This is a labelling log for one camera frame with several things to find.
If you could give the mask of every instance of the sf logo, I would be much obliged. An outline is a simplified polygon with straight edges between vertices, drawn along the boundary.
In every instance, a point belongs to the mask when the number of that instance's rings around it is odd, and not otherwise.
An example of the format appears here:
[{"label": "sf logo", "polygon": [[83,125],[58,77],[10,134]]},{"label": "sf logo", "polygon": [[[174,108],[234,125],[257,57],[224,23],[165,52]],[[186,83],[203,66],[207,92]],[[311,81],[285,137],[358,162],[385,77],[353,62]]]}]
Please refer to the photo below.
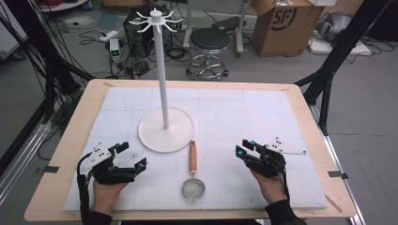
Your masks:
[{"label": "sf logo", "polygon": [[272,21],[271,30],[281,31],[286,29],[295,20],[297,8],[277,10]]}]

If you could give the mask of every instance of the strainer handle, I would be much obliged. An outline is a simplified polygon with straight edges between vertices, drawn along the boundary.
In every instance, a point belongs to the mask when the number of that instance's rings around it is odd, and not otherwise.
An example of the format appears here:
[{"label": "strainer handle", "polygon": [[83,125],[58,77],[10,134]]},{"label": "strainer handle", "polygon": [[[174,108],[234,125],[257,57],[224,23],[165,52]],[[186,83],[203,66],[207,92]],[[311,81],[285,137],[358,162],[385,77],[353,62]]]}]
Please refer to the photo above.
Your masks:
[{"label": "strainer handle", "polygon": [[196,173],[196,142],[190,142],[190,171],[192,175]]}]

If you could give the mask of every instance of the white paper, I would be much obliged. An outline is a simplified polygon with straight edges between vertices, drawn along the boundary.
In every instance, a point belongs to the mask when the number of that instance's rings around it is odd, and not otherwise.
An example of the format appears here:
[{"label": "white paper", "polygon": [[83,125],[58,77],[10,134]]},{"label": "white paper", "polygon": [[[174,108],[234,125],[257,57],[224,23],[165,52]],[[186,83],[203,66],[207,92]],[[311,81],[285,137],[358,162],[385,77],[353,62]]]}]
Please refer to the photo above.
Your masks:
[{"label": "white paper", "polygon": [[[147,149],[138,137],[141,118],[161,107],[159,90],[112,87],[82,156],[98,142],[109,147],[129,142],[130,148],[116,155],[114,164],[124,168],[133,167],[142,158],[148,161],[146,170],[121,193],[116,210],[264,208],[267,202],[249,169],[235,156],[235,145],[241,146],[243,139],[266,144],[281,137],[307,150],[284,92],[169,88],[167,96],[169,106],[184,110],[194,121],[198,163],[195,178],[205,183],[205,195],[195,203],[182,195],[182,184],[191,178],[188,145],[162,154]],[[250,150],[248,153],[258,156]],[[284,157],[292,207],[328,207],[310,156]],[[71,182],[64,210],[79,210],[75,178]]]}]

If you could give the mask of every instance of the human hand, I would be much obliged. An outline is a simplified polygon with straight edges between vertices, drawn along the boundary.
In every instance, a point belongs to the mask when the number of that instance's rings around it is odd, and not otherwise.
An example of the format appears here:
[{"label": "human hand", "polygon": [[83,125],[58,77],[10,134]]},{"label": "human hand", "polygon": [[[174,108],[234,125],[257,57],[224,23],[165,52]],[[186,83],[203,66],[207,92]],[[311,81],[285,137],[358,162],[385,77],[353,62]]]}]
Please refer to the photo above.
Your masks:
[{"label": "human hand", "polygon": [[261,193],[269,204],[286,199],[281,176],[266,178],[263,174],[251,170],[254,178],[260,185]]},{"label": "human hand", "polygon": [[127,183],[114,185],[102,185],[98,181],[94,181],[94,208],[93,211],[109,215],[119,199],[120,191]]}]

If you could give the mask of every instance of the mesh strainer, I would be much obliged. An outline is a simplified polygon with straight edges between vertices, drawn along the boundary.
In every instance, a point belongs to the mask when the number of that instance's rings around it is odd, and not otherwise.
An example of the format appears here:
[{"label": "mesh strainer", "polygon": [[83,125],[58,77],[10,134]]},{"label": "mesh strainer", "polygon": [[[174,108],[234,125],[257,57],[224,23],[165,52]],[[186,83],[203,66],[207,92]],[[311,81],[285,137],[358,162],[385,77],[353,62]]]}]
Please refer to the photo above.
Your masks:
[{"label": "mesh strainer", "polygon": [[192,173],[192,178],[186,180],[182,185],[182,195],[184,195],[187,200],[195,203],[203,197],[206,189],[205,184],[201,180],[194,178],[194,175],[196,174],[195,141],[191,141],[190,143],[190,171]]}]

